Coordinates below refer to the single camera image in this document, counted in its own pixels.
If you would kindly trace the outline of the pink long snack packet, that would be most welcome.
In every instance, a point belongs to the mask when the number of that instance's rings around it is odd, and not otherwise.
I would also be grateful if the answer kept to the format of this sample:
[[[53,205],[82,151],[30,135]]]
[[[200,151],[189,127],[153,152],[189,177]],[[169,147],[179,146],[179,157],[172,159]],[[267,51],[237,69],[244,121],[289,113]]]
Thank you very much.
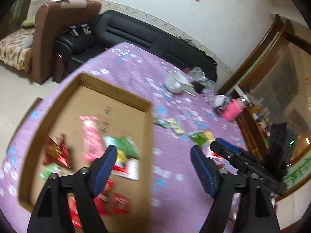
[[[98,129],[98,118],[95,116],[80,116],[79,119],[83,126],[83,159],[91,163],[104,154]]]

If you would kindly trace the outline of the large red snack bag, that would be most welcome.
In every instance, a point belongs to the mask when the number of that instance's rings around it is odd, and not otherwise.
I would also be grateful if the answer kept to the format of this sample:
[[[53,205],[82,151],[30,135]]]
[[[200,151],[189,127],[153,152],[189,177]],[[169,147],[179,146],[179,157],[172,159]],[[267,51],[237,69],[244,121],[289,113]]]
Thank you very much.
[[[71,168],[70,151],[66,145],[65,138],[64,133],[55,139],[48,138],[42,162],[44,166],[55,163],[58,166]]]

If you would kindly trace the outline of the dark green snack bag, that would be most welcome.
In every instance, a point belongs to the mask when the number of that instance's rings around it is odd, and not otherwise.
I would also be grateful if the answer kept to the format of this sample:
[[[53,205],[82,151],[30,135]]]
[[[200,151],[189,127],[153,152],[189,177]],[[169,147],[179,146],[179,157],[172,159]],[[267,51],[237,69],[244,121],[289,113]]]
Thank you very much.
[[[103,141],[107,146],[109,145],[116,146],[117,149],[124,152],[127,158],[134,158],[134,159],[141,158],[141,153],[139,152],[138,148],[136,147],[134,142],[127,136],[123,136],[120,138],[104,136]]]

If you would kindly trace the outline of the red cartoon snack packet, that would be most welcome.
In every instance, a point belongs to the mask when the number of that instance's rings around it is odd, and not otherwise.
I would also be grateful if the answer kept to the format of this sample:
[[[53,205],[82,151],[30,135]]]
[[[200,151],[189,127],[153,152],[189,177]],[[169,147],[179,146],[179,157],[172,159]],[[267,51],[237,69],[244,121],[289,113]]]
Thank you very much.
[[[114,186],[115,182],[108,179],[103,191],[94,198],[95,206],[100,215],[108,215],[112,213]]]

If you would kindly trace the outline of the small red snack packet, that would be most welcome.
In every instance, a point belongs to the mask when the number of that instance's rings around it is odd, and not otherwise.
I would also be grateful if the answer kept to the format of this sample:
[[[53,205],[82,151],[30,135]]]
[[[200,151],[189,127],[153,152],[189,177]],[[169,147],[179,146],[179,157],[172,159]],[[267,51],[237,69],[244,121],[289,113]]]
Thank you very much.
[[[112,212],[114,214],[129,214],[131,211],[131,200],[126,196],[114,194]]]

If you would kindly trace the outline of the yellow biscuit packet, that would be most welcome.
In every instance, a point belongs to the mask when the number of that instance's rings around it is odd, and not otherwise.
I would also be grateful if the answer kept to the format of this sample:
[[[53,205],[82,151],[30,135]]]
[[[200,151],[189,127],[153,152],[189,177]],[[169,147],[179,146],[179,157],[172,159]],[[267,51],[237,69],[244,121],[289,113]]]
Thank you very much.
[[[207,140],[209,140],[211,142],[215,140],[215,137],[214,137],[213,133],[210,130],[205,130],[204,131],[204,135],[207,138]]]

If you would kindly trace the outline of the pink knitted sleeve bottle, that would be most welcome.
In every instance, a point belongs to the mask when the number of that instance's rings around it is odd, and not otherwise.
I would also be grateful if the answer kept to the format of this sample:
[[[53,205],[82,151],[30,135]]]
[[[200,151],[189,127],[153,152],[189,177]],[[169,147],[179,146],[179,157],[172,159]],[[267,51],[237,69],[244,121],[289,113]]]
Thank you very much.
[[[223,117],[231,122],[238,117],[245,109],[245,105],[240,98],[233,99],[223,112]]]

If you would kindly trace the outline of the black phone stand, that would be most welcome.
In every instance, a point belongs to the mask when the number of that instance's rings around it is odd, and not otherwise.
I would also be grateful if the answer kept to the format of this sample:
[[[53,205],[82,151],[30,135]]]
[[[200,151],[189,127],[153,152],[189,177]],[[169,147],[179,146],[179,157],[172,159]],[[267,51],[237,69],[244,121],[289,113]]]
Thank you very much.
[[[231,98],[225,95],[217,95],[214,99],[214,111],[221,112],[226,109],[226,106],[231,102]]]

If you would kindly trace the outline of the white round bowl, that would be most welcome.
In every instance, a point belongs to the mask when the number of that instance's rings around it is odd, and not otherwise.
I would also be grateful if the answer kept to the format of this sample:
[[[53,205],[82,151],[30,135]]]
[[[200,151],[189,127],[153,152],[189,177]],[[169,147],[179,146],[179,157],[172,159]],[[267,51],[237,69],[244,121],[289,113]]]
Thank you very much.
[[[227,102],[227,96],[225,95],[217,95],[214,98],[215,107],[221,107]]]

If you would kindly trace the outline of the purple floral tablecloth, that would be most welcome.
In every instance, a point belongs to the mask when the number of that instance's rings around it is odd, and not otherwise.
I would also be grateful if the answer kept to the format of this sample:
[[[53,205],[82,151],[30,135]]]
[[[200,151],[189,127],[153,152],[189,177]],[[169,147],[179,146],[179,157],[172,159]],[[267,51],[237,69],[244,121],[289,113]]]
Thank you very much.
[[[244,147],[240,129],[216,116],[212,103],[203,96],[172,95],[164,80],[175,67],[132,44],[121,43],[87,61],[47,96],[8,146],[1,166],[1,211],[16,232],[26,232],[30,213],[17,201],[18,181],[30,141],[51,105],[63,89],[81,72],[92,74],[128,90],[153,104],[160,119],[174,118],[186,133],[209,130],[216,137]],[[152,232],[198,232],[212,205],[190,161],[193,142],[184,134],[155,127],[153,137]]]

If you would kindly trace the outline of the light green candy packet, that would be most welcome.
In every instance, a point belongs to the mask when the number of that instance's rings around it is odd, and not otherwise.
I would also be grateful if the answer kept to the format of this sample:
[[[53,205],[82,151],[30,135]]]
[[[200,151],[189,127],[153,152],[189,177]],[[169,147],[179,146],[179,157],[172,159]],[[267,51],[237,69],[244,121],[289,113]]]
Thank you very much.
[[[168,118],[166,122],[176,135],[182,135],[184,133],[184,129],[174,118]]]

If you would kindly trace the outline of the small green twisted candy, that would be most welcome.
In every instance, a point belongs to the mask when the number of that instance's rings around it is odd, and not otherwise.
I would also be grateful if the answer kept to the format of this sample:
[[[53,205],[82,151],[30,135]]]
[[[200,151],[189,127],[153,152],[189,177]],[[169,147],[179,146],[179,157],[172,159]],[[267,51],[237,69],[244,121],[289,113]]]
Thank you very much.
[[[164,120],[161,120],[161,119],[159,119],[156,116],[153,118],[153,123],[155,125],[157,125],[157,126],[162,127],[162,128],[167,128],[168,127],[168,124]]]

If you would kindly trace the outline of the clear glass jar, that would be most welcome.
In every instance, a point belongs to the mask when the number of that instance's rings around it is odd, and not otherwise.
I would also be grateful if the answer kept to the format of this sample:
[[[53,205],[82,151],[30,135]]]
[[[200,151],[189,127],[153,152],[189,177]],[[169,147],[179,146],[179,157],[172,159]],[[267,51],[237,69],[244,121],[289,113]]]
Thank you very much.
[[[189,76],[194,80],[194,81],[201,81],[204,82],[207,80],[205,73],[200,67],[194,67],[190,72]]]

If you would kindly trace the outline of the white ceramic mug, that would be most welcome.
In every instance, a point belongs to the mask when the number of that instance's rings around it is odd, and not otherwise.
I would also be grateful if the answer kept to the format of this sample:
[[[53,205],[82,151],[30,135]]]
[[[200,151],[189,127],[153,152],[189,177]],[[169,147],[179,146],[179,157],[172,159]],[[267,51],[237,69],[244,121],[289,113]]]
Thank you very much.
[[[188,80],[177,71],[171,71],[164,80],[166,89],[173,94],[180,94],[188,85]]]

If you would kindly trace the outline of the black sofa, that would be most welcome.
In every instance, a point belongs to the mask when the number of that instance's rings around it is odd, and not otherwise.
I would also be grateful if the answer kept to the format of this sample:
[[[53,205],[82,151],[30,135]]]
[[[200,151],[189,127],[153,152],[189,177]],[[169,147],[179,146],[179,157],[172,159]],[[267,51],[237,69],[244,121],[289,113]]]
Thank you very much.
[[[131,16],[108,10],[98,15],[90,24],[89,35],[81,32],[75,36],[62,34],[54,42],[54,53],[63,62],[69,75],[89,59],[105,50],[126,42],[164,59],[184,70],[199,67],[211,81],[217,81],[217,63],[204,51],[165,31]]]

